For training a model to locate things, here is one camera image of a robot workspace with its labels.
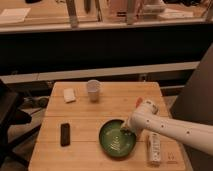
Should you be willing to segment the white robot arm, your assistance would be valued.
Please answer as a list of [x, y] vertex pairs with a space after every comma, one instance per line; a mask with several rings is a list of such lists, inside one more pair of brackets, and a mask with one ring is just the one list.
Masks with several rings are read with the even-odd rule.
[[121, 128], [136, 135], [150, 130], [213, 155], [213, 126], [161, 117], [157, 112], [153, 101], [143, 100]]

